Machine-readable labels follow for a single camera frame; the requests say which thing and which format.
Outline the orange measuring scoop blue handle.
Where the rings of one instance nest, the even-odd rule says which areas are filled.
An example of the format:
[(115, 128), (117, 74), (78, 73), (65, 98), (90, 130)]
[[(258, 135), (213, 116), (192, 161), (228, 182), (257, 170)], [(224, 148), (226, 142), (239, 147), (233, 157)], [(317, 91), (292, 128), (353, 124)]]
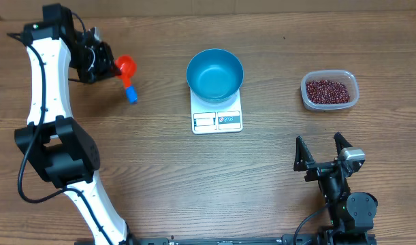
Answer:
[(115, 65), (120, 70), (121, 74), (118, 76), (123, 81), (126, 96), (130, 104), (138, 102), (138, 94), (131, 79), (135, 75), (137, 65), (129, 55), (122, 55), (115, 60)]

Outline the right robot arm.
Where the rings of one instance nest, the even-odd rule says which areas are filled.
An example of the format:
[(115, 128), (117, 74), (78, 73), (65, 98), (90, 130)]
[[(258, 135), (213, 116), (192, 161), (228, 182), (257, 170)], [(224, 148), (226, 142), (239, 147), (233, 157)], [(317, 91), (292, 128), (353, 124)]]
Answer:
[[(333, 161), (317, 163), (302, 137), (296, 137), (293, 170), (305, 172), (305, 181), (316, 181), (325, 205), (306, 217), (297, 227), (293, 244), (376, 244), (368, 232), (374, 227), (378, 201), (366, 192), (351, 192), (347, 178), (364, 164), (365, 152), (352, 146), (341, 133), (334, 135), (337, 156)], [(331, 225), (318, 228), (312, 234), (300, 234), (303, 226), (313, 217), (328, 211)]]

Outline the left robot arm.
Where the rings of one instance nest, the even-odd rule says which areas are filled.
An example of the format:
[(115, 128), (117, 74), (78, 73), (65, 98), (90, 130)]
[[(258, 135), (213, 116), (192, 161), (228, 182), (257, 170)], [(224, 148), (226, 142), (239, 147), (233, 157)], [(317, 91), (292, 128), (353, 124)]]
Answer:
[(99, 175), (99, 150), (73, 117), (69, 70), (77, 81), (122, 80), (130, 103), (138, 100), (131, 79), (137, 66), (128, 55), (114, 58), (97, 28), (77, 30), (78, 15), (61, 4), (42, 8), (40, 22), (26, 24), (12, 38), (27, 49), (31, 63), (31, 107), (14, 140), (30, 165), (57, 195), (68, 196), (93, 234), (94, 244), (135, 244), (128, 224), (114, 209)]

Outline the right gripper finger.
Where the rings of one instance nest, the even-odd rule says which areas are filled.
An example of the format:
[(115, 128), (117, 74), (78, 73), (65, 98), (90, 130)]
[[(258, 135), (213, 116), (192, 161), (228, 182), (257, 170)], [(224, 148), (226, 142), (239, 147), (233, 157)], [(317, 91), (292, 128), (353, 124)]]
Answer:
[(342, 156), (342, 151), (344, 148), (352, 147), (352, 145), (344, 138), (341, 132), (335, 133), (334, 141), (335, 141), (338, 157)]
[(315, 164), (315, 160), (307, 148), (301, 136), (296, 137), (295, 160), (293, 170), (296, 172), (306, 171), (311, 165)]

